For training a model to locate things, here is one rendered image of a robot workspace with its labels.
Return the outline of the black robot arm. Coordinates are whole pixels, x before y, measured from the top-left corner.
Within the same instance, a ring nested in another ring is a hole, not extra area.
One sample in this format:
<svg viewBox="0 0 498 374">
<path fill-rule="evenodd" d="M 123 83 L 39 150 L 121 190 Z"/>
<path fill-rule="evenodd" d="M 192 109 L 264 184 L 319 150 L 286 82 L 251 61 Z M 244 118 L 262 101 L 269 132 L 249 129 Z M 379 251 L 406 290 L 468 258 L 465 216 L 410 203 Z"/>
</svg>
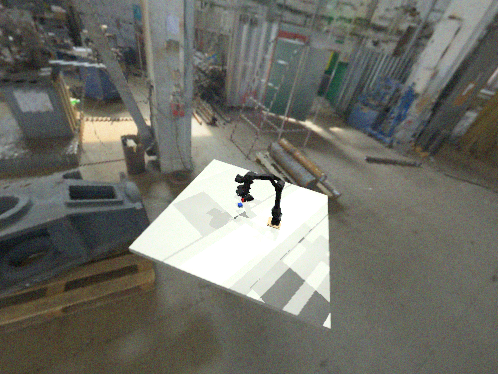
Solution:
<svg viewBox="0 0 498 374">
<path fill-rule="evenodd" d="M 244 176 L 237 174 L 234 181 L 240 184 L 244 183 L 243 186 L 245 188 L 250 188 L 250 185 L 254 183 L 253 180 L 269 180 L 275 187 L 276 197 L 275 205 L 271 209 L 271 213 L 273 216 L 271 222 L 272 225 L 279 226 L 281 217 L 283 215 L 281 212 L 280 202 L 285 182 L 274 174 L 260 174 L 252 171 L 248 171 Z M 275 182 L 275 180 L 277 181 L 277 183 Z M 245 195 L 245 190 L 243 189 L 243 187 L 237 189 L 236 194 L 240 197 L 243 196 L 243 194 Z"/>
</svg>

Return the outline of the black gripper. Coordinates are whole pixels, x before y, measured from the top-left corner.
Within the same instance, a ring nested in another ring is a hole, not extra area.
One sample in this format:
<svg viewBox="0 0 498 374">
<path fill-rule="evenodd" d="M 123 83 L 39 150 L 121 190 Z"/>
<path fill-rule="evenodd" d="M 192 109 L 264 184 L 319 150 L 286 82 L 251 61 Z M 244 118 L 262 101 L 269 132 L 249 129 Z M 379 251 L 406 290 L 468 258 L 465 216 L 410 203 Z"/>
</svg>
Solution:
<svg viewBox="0 0 498 374">
<path fill-rule="evenodd" d="M 243 186 L 243 184 L 242 184 L 242 185 L 238 185 L 238 186 L 237 186 L 237 189 L 239 189 L 239 188 L 241 188 L 241 187 L 243 187 L 243 189 L 245 190 L 245 195 L 243 194 L 243 196 L 242 196 L 242 198 L 244 198 L 244 202 L 245 202 L 245 201 L 247 201 L 247 202 L 249 202 L 249 201 L 253 201 L 253 200 L 254 200 L 254 197 L 253 197 L 252 195 L 248 194 L 248 193 L 250 193 L 250 191 L 249 191 L 249 190 L 251 189 L 251 187 L 250 187 L 250 188 L 245 188 L 245 187 Z"/>
</svg>

